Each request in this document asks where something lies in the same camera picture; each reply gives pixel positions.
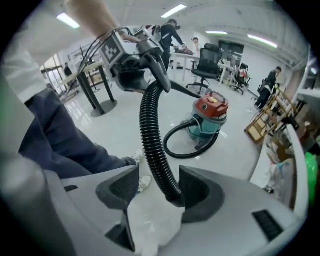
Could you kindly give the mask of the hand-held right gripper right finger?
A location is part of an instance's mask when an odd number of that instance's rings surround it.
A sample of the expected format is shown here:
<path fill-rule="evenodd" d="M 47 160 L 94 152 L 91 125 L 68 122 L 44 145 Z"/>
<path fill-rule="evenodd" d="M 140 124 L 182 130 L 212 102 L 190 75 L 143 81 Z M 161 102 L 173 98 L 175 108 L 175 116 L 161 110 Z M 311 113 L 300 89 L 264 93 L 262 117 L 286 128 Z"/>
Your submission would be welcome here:
<path fill-rule="evenodd" d="M 185 199 L 180 231 L 159 256 L 276 256 L 300 219 L 258 186 L 194 167 L 180 167 Z"/>

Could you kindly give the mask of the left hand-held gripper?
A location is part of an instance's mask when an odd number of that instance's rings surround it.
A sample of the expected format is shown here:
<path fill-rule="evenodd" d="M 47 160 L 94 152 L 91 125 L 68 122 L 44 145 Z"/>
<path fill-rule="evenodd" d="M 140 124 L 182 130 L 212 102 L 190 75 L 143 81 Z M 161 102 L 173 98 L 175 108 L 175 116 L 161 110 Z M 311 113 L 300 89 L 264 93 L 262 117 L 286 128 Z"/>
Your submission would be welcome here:
<path fill-rule="evenodd" d="M 152 31 L 153 26 L 142 26 L 133 37 L 138 42 L 124 40 L 119 29 L 110 35 L 101 46 L 101 56 L 106 67 L 115 73 L 117 86 L 125 92 L 146 91 L 144 69 L 149 69 L 166 93 L 171 82 L 162 60 L 163 49 L 157 41 L 160 34 Z"/>

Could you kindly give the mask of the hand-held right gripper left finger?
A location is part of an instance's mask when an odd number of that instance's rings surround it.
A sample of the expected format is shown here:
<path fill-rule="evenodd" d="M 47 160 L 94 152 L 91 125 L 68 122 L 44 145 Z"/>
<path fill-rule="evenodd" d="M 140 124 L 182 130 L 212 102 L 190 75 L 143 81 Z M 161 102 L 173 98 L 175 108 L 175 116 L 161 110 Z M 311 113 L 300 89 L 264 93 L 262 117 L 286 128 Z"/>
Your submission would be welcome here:
<path fill-rule="evenodd" d="M 128 207 L 139 176 L 138 166 L 63 180 L 53 175 L 53 203 L 76 256 L 134 256 Z"/>

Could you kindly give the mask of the person's left forearm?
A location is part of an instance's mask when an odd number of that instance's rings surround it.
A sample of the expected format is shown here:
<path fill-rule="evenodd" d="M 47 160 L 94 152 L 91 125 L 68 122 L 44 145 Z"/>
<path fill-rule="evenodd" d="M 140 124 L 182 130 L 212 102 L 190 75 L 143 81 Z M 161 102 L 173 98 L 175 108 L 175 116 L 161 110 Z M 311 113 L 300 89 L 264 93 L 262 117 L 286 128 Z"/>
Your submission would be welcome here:
<path fill-rule="evenodd" d="M 120 27 L 103 0 L 64 0 L 67 14 L 96 38 Z"/>

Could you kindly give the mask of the person's left hand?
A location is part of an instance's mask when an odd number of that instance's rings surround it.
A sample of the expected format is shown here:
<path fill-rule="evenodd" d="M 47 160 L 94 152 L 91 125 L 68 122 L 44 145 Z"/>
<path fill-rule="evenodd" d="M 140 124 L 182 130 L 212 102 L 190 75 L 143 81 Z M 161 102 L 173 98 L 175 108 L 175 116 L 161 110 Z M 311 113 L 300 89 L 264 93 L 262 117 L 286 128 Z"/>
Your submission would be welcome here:
<path fill-rule="evenodd" d="M 134 36 L 128 35 L 128 34 L 122 34 L 120 37 L 125 42 L 139 43 L 141 41 L 140 39 L 138 39 Z"/>

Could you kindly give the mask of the person's white shoe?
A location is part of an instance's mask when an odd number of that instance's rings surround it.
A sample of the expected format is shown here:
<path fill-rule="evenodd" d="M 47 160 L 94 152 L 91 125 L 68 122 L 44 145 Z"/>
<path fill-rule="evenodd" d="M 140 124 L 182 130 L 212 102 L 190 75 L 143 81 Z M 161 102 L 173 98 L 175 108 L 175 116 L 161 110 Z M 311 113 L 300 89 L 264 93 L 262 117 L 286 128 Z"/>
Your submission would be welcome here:
<path fill-rule="evenodd" d="M 142 149 L 137 150 L 131 158 L 139 165 L 145 158 L 144 151 Z"/>
<path fill-rule="evenodd" d="M 143 193 L 151 184 L 153 178 L 150 175 L 144 175 L 139 178 L 137 193 Z"/>

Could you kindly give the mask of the person's left white shoe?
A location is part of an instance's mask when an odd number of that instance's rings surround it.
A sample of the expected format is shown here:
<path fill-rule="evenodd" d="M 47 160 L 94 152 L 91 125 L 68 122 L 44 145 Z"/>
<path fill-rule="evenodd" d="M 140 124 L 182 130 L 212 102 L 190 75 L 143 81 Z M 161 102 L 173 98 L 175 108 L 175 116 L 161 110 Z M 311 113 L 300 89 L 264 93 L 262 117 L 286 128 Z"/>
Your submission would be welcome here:
<path fill-rule="evenodd" d="M 144 151 L 142 149 L 137 150 L 131 158 L 139 165 L 145 158 Z"/>

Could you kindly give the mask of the white desk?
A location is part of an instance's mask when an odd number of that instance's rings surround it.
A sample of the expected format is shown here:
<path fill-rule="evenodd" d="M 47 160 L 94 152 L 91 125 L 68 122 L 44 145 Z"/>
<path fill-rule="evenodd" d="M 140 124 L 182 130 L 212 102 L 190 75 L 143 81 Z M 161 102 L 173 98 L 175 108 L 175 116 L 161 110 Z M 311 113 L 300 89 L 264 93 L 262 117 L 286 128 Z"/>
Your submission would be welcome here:
<path fill-rule="evenodd" d="M 177 77 L 177 70 L 178 70 L 178 59 L 182 59 L 182 66 L 183 66 L 183 75 L 182 80 L 185 80 L 186 70 L 187 70 L 187 60 L 198 61 L 200 58 L 194 55 L 188 55 L 183 53 L 172 53 L 171 59 L 173 60 L 173 71 L 172 71 L 172 79 L 175 80 Z"/>

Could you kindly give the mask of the round beige table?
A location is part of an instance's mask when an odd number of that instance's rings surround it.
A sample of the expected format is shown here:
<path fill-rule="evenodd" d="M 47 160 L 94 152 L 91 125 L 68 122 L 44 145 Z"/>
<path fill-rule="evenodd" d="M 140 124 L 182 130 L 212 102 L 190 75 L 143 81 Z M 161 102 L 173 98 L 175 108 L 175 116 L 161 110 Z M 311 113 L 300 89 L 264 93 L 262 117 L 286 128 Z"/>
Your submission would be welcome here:
<path fill-rule="evenodd" d="M 90 64 L 86 66 L 84 69 L 79 71 L 78 73 L 74 73 L 64 79 L 62 82 L 59 83 L 58 87 L 67 85 L 68 83 L 72 82 L 73 80 L 78 80 L 80 87 L 82 88 L 82 91 L 84 92 L 87 100 L 91 104 L 93 111 L 92 114 L 95 117 L 103 116 L 109 112 L 111 112 L 116 106 L 117 101 L 115 100 L 113 93 L 111 91 L 111 86 L 109 84 L 109 81 L 106 77 L 106 73 L 104 70 L 104 63 L 102 61 Z M 98 69 L 98 72 L 102 79 L 102 84 L 104 85 L 107 95 L 109 96 L 109 100 L 104 101 L 100 103 L 89 83 L 89 80 L 87 79 L 86 73 Z"/>

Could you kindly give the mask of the black office chair with headrest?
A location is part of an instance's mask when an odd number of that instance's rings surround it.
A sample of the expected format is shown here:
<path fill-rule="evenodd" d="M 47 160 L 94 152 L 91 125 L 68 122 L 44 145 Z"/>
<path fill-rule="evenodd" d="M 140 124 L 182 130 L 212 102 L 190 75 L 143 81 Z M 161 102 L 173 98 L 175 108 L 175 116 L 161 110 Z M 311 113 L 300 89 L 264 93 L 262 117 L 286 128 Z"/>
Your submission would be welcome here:
<path fill-rule="evenodd" d="M 201 80 L 200 82 L 188 84 L 186 88 L 188 89 L 189 86 L 198 86 L 198 95 L 201 94 L 202 88 L 208 89 L 209 86 L 205 85 L 204 81 L 208 79 L 216 79 L 218 77 L 218 64 L 222 58 L 222 55 L 223 53 L 219 45 L 206 43 L 204 48 L 200 49 L 200 57 L 197 67 L 191 70 L 191 73 L 197 77 L 200 77 Z"/>

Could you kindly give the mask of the person's navy trousers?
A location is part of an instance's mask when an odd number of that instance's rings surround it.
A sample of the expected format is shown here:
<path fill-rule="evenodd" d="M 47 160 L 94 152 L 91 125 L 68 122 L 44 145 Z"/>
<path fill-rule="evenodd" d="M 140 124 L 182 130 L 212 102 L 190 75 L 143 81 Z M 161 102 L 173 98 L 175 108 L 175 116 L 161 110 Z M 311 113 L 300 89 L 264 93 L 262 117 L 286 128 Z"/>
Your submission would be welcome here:
<path fill-rule="evenodd" d="M 137 165 L 131 157 L 118 158 L 93 143 L 74 124 L 58 96 L 45 89 L 25 105 L 34 114 L 19 153 L 60 179 L 89 176 Z"/>

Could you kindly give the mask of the wooden chair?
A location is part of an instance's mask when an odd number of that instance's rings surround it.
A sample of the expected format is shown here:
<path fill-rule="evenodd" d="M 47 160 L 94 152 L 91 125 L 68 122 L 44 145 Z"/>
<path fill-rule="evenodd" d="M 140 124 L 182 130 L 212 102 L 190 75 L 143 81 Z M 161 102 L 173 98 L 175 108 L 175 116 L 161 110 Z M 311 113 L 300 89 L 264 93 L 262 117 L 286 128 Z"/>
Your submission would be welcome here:
<path fill-rule="evenodd" d="M 259 110 L 244 132 L 255 144 L 263 142 L 265 136 L 273 136 L 285 125 L 292 125 L 298 129 L 295 120 L 298 110 L 295 104 L 279 88 L 271 95 L 266 105 Z"/>

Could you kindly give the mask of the white metal shelving rack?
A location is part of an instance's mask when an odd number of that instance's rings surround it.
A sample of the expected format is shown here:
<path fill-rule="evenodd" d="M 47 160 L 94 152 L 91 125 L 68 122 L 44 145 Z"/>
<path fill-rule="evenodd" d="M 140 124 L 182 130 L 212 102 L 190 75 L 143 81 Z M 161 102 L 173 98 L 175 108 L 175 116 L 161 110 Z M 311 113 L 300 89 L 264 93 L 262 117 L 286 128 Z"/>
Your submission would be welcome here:
<path fill-rule="evenodd" d="M 294 159 L 296 170 L 296 191 L 293 212 L 298 218 L 305 219 L 308 215 L 309 208 L 309 188 L 305 154 L 297 134 L 298 129 L 295 129 L 291 124 L 285 125 L 283 128 L 289 141 L 289 147 L 292 148 L 293 151 L 292 158 Z M 271 136 L 267 135 L 260 143 L 262 145 L 261 153 L 253 174 L 249 179 L 251 183 L 262 189 L 267 185 L 267 172 L 272 165 L 272 158 L 271 155 L 268 154 L 267 145 L 270 138 Z"/>

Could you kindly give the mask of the green plastic bag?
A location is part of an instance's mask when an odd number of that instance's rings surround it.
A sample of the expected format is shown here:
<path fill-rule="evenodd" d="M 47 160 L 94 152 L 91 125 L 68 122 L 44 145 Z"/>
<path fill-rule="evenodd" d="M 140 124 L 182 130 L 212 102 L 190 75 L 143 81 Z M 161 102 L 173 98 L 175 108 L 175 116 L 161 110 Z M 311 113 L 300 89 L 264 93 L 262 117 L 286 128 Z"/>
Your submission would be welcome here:
<path fill-rule="evenodd" d="M 315 155 L 305 153 L 305 164 L 307 170 L 309 208 L 313 208 L 316 200 L 316 186 L 318 179 L 318 163 Z"/>

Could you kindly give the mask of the person's white shirt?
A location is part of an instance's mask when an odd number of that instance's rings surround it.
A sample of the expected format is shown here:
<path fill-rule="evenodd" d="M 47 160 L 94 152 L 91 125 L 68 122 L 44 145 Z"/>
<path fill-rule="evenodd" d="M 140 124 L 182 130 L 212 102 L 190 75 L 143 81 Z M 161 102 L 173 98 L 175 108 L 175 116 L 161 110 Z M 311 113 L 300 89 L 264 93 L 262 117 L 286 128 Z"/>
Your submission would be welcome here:
<path fill-rule="evenodd" d="M 14 34 L 0 61 L 0 88 L 28 107 L 46 90 L 41 66 L 54 54 L 91 35 L 57 19 L 58 12 L 38 7 Z"/>

